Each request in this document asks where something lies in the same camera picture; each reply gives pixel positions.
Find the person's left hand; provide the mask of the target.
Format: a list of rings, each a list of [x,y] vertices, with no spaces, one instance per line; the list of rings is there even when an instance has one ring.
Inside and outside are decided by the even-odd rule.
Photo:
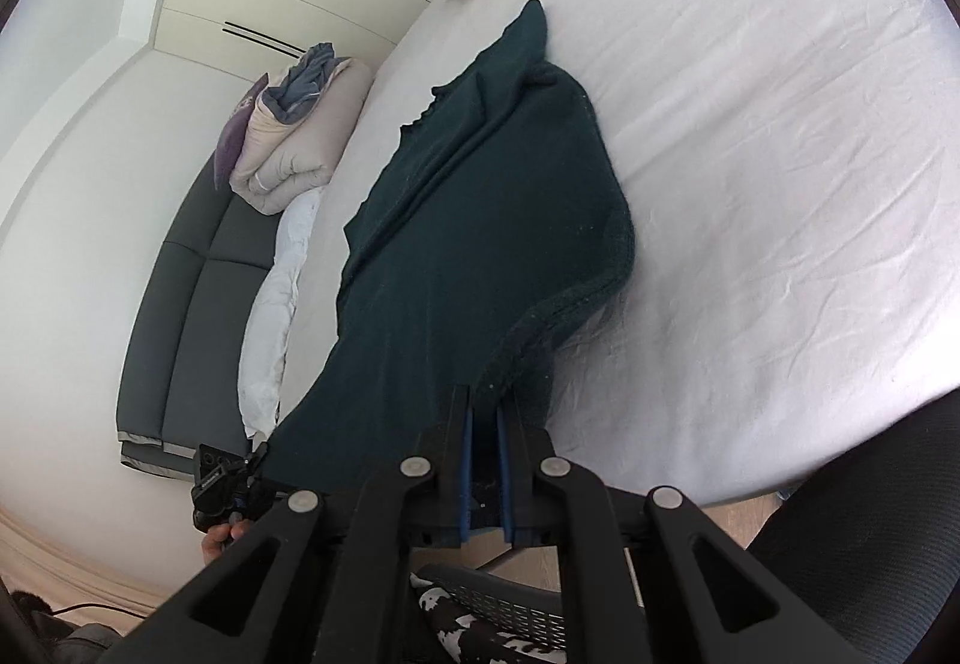
[[[252,522],[249,519],[238,519],[235,522],[224,522],[210,527],[203,536],[202,544],[200,544],[203,563],[210,565],[212,561],[217,560],[224,554],[224,550],[228,549],[229,545],[245,536],[251,527]]]

